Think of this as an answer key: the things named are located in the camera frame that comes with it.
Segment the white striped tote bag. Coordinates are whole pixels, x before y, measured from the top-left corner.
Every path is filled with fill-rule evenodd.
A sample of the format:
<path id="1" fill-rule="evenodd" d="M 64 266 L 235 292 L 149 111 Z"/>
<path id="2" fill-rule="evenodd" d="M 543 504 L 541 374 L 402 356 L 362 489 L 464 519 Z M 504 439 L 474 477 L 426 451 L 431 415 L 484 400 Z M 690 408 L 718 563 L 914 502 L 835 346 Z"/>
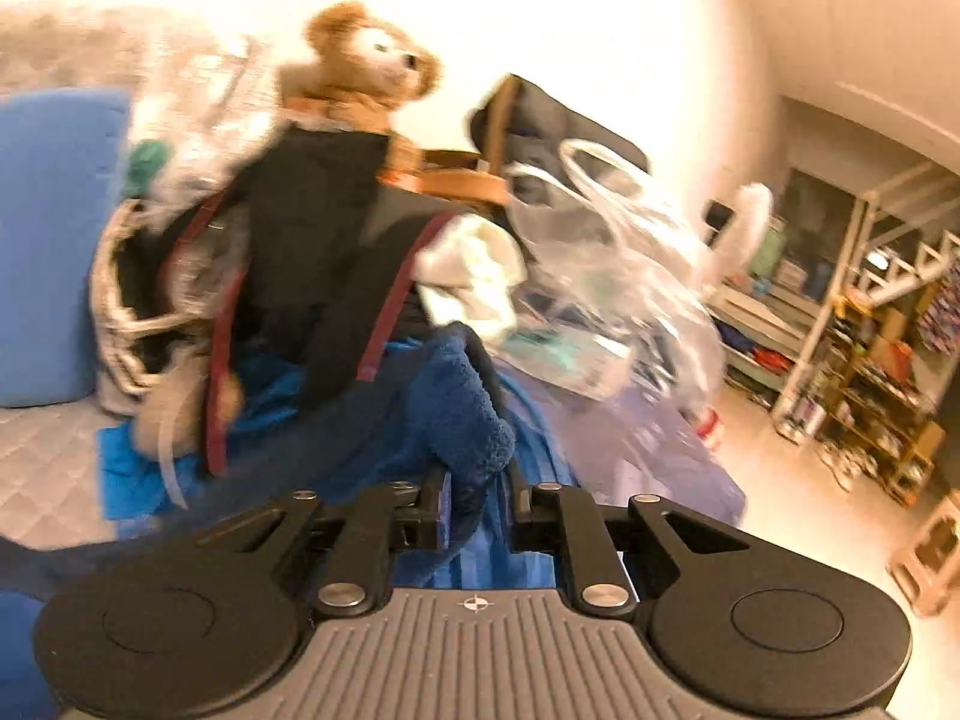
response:
<path id="1" fill-rule="evenodd" d="M 172 305 L 167 277 L 179 244 L 199 235 L 219 201 L 213 195 L 163 226 L 156 226 L 142 200 L 124 200 L 112 211 L 89 272 L 96 397 L 106 413 L 135 416 L 174 353 L 206 345 L 210 323 Z"/>

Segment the wooden stool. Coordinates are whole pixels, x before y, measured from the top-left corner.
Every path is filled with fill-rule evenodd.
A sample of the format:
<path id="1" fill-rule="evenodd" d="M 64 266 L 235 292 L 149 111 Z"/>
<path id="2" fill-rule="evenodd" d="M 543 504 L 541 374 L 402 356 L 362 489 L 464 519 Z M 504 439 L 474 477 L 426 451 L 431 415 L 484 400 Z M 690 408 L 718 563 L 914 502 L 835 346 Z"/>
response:
<path id="1" fill-rule="evenodd" d="M 916 616 L 944 611 L 958 589 L 958 491 L 935 506 L 907 546 L 896 550 L 887 572 Z"/>

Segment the grey quilted bedspread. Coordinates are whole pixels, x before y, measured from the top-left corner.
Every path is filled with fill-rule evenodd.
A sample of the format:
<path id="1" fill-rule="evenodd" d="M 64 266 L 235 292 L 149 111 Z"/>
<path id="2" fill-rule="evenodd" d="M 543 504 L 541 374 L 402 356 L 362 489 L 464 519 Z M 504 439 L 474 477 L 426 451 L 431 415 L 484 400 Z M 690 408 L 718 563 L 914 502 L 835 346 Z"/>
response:
<path id="1" fill-rule="evenodd" d="M 93 397 L 0 413 L 0 530 L 58 550 L 116 538 L 98 484 L 98 434 L 117 419 Z"/>

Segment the right blue striped pillow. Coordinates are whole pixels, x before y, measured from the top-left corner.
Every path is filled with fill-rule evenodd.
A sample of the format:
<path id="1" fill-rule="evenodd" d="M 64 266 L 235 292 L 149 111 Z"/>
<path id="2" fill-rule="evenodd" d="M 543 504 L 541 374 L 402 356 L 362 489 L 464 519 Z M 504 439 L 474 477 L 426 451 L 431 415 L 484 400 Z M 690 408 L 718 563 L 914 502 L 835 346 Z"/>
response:
<path id="1" fill-rule="evenodd" d="M 2 101 L 2 405 L 81 400 L 96 383 L 89 272 L 121 199 L 130 99 L 117 88 Z"/>

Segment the blue fleece jacket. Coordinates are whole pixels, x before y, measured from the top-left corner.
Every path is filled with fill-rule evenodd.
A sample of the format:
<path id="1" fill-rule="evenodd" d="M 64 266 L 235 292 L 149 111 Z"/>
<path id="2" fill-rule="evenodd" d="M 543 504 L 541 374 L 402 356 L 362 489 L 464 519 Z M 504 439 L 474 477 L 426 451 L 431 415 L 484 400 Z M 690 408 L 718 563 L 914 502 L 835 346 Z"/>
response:
<path id="1" fill-rule="evenodd" d="M 148 550 L 161 535 L 190 532 L 296 489 L 343 504 L 361 489 L 420 481 L 434 465 L 449 473 L 449 548 L 398 556 L 400 587 L 550 589 L 553 561 L 514 554 L 503 527 L 494 478 L 511 460 L 537 481 L 566 483 L 571 473 L 556 452 L 530 398 L 511 413 L 503 379 L 482 343 L 451 325 L 425 341 L 393 341 L 376 377 L 355 382 L 325 403 L 302 398 L 304 372 L 274 356 L 241 366 L 249 405 L 228 433 L 228 473 L 206 476 L 199 454 L 176 454 L 174 470 L 187 496 L 174 507 L 160 467 L 133 444 L 122 422 L 98 434 L 98 483 L 104 513 L 121 525 L 116 541 L 39 551 L 2 544 L 2 713 L 53 718 L 59 709 L 32 656 L 31 634 L 44 603 L 72 578 L 100 571 Z"/>

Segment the white metal shelf rack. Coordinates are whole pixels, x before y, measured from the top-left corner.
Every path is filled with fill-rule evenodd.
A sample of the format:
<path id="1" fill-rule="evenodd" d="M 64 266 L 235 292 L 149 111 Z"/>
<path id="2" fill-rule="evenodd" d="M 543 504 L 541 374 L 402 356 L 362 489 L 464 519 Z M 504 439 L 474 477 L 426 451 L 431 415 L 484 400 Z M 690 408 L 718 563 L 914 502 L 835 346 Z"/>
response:
<path id="1" fill-rule="evenodd" d="M 721 284 L 708 309 L 727 372 L 768 395 L 778 434 L 802 444 L 885 309 L 957 262 L 958 176 L 923 161 L 851 195 L 798 172 L 768 241 L 760 271 Z"/>

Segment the clear plastic bag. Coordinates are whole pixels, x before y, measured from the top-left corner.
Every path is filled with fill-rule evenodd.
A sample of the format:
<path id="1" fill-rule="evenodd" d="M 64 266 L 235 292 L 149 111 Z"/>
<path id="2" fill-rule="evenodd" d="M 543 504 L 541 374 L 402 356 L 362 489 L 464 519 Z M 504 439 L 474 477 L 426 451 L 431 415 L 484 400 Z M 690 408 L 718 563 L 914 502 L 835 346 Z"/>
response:
<path id="1" fill-rule="evenodd" d="M 646 383 L 677 410 L 704 410 L 724 367 L 701 292 L 704 243 L 649 198 L 647 172 L 612 148 L 568 138 L 558 161 L 555 172 L 505 169 L 509 226 L 529 276 L 498 355 L 591 400 Z"/>

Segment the floral beige cover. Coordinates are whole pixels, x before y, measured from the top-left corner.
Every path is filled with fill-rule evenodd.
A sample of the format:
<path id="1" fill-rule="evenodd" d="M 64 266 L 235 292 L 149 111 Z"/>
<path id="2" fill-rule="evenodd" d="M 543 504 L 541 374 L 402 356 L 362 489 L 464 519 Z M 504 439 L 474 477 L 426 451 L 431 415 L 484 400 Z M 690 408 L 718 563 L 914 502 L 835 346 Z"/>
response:
<path id="1" fill-rule="evenodd" d="M 2 94 L 118 86 L 139 94 L 184 65 L 182 23 L 145 7 L 2 8 Z"/>

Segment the brown teddy bear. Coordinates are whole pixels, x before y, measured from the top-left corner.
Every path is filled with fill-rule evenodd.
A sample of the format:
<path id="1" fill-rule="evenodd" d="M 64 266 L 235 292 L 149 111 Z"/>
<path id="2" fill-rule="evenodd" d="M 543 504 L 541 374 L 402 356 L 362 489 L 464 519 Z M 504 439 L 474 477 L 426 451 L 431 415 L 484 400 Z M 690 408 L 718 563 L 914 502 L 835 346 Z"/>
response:
<path id="1" fill-rule="evenodd" d="M 389 138 L 387 176 L 415 176 L 423 153 L 395 132 L 394 115 L 441 82 L 436 55 L 359 2 L 324 8 L 304 28 L 316 58 L 280 70 L 280 101 L 325 125 Z"/>

